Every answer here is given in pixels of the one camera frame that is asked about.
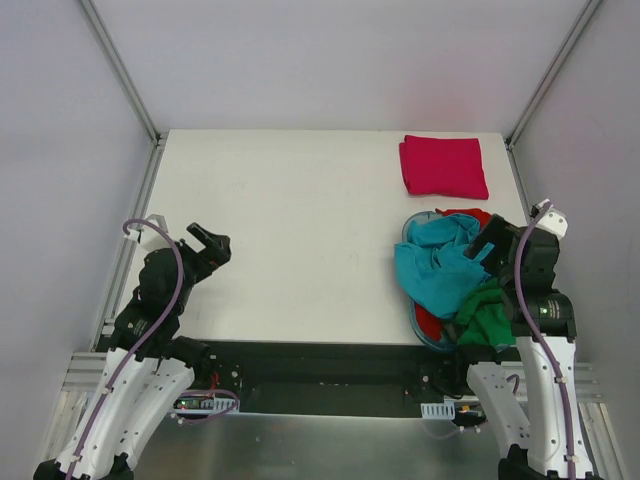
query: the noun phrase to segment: pile of laundry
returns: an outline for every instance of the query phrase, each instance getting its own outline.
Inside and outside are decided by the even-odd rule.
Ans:
[[[498,282],[480,265],[491,246],[473,260],[464,256],[491,215],[477,208],[438,213],[427,223],[412,221],[395,246],[396,276],[415,302],[420,328],[435,341],[444,329],[458,345],[513,345]]]

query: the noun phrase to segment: white bracket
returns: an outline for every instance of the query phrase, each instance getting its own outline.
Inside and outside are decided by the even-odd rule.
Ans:
[[[531,443],[529,419],[513,395],[504,369],[488,362],[471,365],[467,371],[467,383],[480,400],[498,440],[502,458],[507,458],[511,445],[528,450]]]
[[[456,418],[456,405],[452,400],[444,403],[423,403],[420,405],[425,420],[453,420]]]

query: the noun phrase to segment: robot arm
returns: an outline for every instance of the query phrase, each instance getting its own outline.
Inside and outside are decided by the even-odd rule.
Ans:
[[[138,221],[151,234],[128,232],[150,252],[140,284],[116,318],[101,380],[76,432],[57,459],[39,465],[35,480],[132,479],[131,470],[173,402],[189,386],[211,384],[209,347],[172,337],[193,286],[231,258],[229,237],[193,223],[187,231],[203,250],[195,252],[184,240],[166,248],[171,239],[162,230],[162,217],[156,221],[160,227]]]
[[[491,353],[467,359],[466,380],[493,425],[503,458],[500,480],[597,479],[575,394],[573,308],[552,288],[567,223],[561,212],[543,203],[533,208],[535,220],[528,228],[494,215],[465,252],[473,258],[487,243],[493,245],[481,264],[502,288],[527,378],[529,419]]]

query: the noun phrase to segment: clothing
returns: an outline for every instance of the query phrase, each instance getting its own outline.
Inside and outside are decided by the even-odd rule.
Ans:
[[[452,208],[449,210],[440,210],[439,208],[436,208],[436,212],[438,212],[443,217],[448,217],[449,215],[453,215],[454,213],[463,213],[465,215],[469,215],[480,222],[481,229],[484,228],[487,223],[489,223],[489,220],[491,220],[491,214],[489,212],[485,212],[481,208]]]
[[[477,138],[407,135],[399,151],[402,179],[410,195],[489,198]]]
[[[467,209],[450,209],[450,210],[440,210],[436,208],[436,212],[441,214],[442,216],[448,217],[449,215],[453,215],[454,213],[462,213],[465,215],[469,215],[480,223],[480,228],[484,228],[484,226],[489,223],[491,219],[491,214],[485,212],[480,208],[467,208]],[[422,305],[419,305],[413,302],[413,309],[415,311],[416,323],[424,333],[429,338],[439,341],[442,338],[442,322],[438,317],[431,314]]]
[[[458,345],[497,347],[516,342],[511,334],[511,324],[504,313],[502,291],[495,278],[469,294],[454,322],[465,328],[458,339]]]
[[[452,319],[466,296],[489,277],[480,261],[490,245],[473,260],[463,254],[479,231],[475,218],[453,214],[423,225],[411,223],[407,242],[395,246],[401,287],[440,319]]]
[[[427,312],[425,308],[413,302],[413,307],[416,312],[416,322],[427,337],[432,340],[439,341],[442,338],[442,322],[438,317]]]

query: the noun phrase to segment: cable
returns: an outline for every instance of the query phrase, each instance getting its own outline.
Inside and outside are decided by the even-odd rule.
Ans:
[[[127,364],[129,359],[133,355],[135,355],[136,351],[142,346],[142,344],[146,342],[151,335],[153,335],[153,333],[160,327],[162,322],[164,322],[164,320],[169,316],[169,314],[171,313],[171,310],[173,310],[174,305],[178,301],[178,296],[180,295],[180,290],[182,289],[182,281],[184,279],[184,267],[182,265],[182,256],[180,255],[180,250],[178,250],[178,247],[176,246],[175,242],[171,239],[171,237],[160,227],[154,225],[153,223],[147,220],[143,220],[141,218],[132,218],[124,222],[124,224],[122,225],[122,230],[124,231],[125,235],[129,235],[129,226],[133,224],[140,224],[140,225],[144,225],[145,227],[149,227],[152,230],[154,230],[158,235],[160,235],[164,240],[167,241],[167,243],[169,244],[169,247],[171,247],[171,250],[173,251],[173,254],[176,257],[176,264],[178,268],[178,278],[176,281],[176,288],[173,291],[173,296],[171,297],[171,300],[169,300],[169,303],[167,304],[163,312],[160,314],[160,316],[155,321],[155,323],[151,325],[151,328],[149,328],[149,330],[147,330],[147,332],[138,339],[138,341],[133,345],[133,347],[131,347],[131,349],[127,352],[127,354],[124,356],[122,361],[118,364],[116,369],[113,371],[113,375],[111,375],[111,379],[105,385],[105,389],[108,391],[112,390],[113,384],[118,379],[118,376],[122,372],[122,369]],[[96,418],[98,417],[98,413],[100,413],[100,410],[104,405],[107,395],[108,394],[106,393],[103,393],[100,395],[100,398],[98,399],[98,402],[96,403],[96,406],[93,409],[93,412],[91,412],[91,416],[87,421],[87,425],[84,427],[82,435],[80,435],[78,446],[73,451],[74,457],[79,458],[80,453],[82,453],[82,449],[84,448],[84,442],[87,440],[87,437],[91,432],[91,428],[93,427],[93,424],[95,423]],[[76,463],[77,463],[77,460],[74,460],[69,464],[69,470],[67,470],[67,474],[64,477],[65,480],[71,480],[73,478],[73,471],[76,468]]]
[[[540,212],[533,219],[531,224],[527,227],[527,229],[522,234],[522,238],[520,239],[520,243],[518,244],[518,249],[516,250],[516,258],[515,258],[515,271],[514,271],[514,279],[515,279],[515,287],[516,287],[516,296],[518,297],[518,304],[520,305],[520,309],[522,310],[522,314],[524,315],[525,320],[529,324],[529,328],[533,332],[533,336],[540,343],[540,346],[544,350],[549,362],[551,363],[551,367],[553,368],[553,373],[556,378],[562,378],[562,370],[560,369],[560,364],[556,359],[556,356],[553,354],[551,347],[545,340],[544,336],[538,329],[533,318],[531,318],[531,314],[529,313],[529,309],[527,308],[527,304],[524,299],[524,293],[522,291],[522,257],[524,253],[524,247],[527,244],[527,240],[531,236],[531,233],[536,228],[540,220],[546,215],[546,213],[551,209],[553,204],[551,202],[545,203]],[[573,418],[571,417],[571,403],[569,401],[569,390],[567,389],[567,385],[565,383],[558,383],[558,387],[560,388],[560,398],[562,399],[562,410],[564,412],[564,424],[566,429],[567,436],[567,470],[569,472],[569,480],[576,480],[576,464],[574,461],[575,455],[575,445],[573,438]]]
[[[517,373],[509,375],[507,377],[507,382],[510,382],[511,380],[516,381],[515,385],[513,386],[513,394],[515,395],[516,393],[518,393],[518,388],[520,388],[520,375],[518,375]]]
[[[198,425],[200,423],[207,423],[210,422],[211,420],[214,420],[218,417],[221,417],[222,415],[226,415],[227,413],[229,413],[230,411],[232,411],[234,408],[236,408],[239,404],[240,404],[240,400],[238,399],[238,396],[233,393],[231,390],[223,390],[223,389],[213,389],[213,390],[196,390],[196,391],[188,391],[185,392],[185,394],[189,394],[189,395],[217,395],[217,394],[222,394],[222,395],[229,395],[231,398],[233,398],[233,403],[231,404],[230,407],[225,408],[224,410],[222,410],[221,412],[217,412],[214,413],[213,415],[208,415],[205,418],[200,418],[197,420],[190,420],[187,418],[181,418],[180,421],[178,422],[180,425],[182,425],[183,423],[187,424],[187,425]],[[175,418],[174,416],[177,416],[177,414],[173,413],[171,414],[172,418]]]

